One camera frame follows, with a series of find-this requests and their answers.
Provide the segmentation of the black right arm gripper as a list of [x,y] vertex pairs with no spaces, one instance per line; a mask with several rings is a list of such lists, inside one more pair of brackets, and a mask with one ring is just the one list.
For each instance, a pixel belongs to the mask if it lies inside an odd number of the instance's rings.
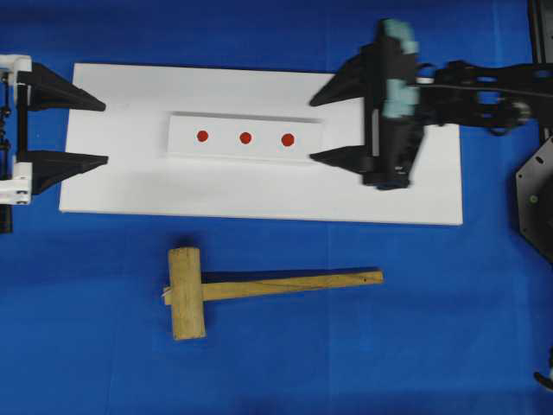
[[345,61],[308,104],[316,107],[356,98],[364,99],[367,147],[345,146],[312,153],[309,158],[360,175],[366,186],[380,190],[408,187],[423,127],[416,121],[416,110],[407,118],[383,116],[384,87],[377,40]]

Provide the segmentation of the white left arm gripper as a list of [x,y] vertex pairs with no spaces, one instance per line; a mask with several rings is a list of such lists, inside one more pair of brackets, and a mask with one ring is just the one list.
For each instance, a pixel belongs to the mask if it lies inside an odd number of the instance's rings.
[[108,163],[107,156],[28,150],[28,112],[103,112],[105,103],[27,55],[1,55],[1,205],[25,206],[59,182]]

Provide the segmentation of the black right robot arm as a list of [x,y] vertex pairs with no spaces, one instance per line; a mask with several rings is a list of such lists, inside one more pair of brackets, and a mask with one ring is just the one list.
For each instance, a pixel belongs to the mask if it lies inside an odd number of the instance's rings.
[[[353,172],[367,186],[406,188],[428,125],[477,126],[495,136],[534,118],[552,123],[552,67],[522,64],[476,67],[451,61],[433,80],[416,80],[417,45],[398,35],[380,35],[346,61],[310,100],[313,107],[361,99],[364,141],[331,150],[311,151],[307,159]],[[28,114],[46,109],[102,112],[106,106],[42,64],[15,77],[5,98],[17,113],[18,162],[32,166],[32,189],[39,194],[57,182],[106,165],[106,156],[28,147]]]

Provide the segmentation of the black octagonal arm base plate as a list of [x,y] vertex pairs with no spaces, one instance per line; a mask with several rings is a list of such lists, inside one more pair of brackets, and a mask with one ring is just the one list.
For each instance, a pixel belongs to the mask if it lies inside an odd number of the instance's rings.
[[552,138],[515,175],[521,235],[552,263]]

